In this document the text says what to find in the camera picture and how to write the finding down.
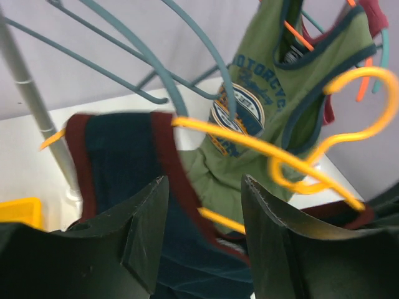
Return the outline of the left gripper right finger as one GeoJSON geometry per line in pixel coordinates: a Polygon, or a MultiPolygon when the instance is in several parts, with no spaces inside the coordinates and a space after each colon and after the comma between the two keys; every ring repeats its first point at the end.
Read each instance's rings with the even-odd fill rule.
{"type": "Polygon", "coordinates": [[[303,210],[241,180],[257,298],[397,298],[398,186],[366,203],[303,210]]]}

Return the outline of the navy maroon tank top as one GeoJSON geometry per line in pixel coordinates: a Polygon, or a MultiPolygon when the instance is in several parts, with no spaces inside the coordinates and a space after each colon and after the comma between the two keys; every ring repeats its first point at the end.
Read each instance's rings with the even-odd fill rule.
{"type": "Polygon", "coordinates": [[[279,199],[267,156],[206,135],[180,151],[171,113],[75,114],[65,139],[83,197],[82,219],[109,210],[160,176],[169,203],[155,298],[249,298],[254,291],[245,237],[205,219],[205,207],[243,221],[241,178],[248,174],[279,199]]]}

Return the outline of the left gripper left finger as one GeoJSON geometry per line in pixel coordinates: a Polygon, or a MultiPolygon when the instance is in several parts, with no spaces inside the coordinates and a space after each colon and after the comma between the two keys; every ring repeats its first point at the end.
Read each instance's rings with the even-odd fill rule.
{"type": "Polygon", "coordinates": [[[131,198],[68,233],[82,271],[74,295],[151,295],[155,291],[168,210],[169,182],[156,178],[131,198]]]}

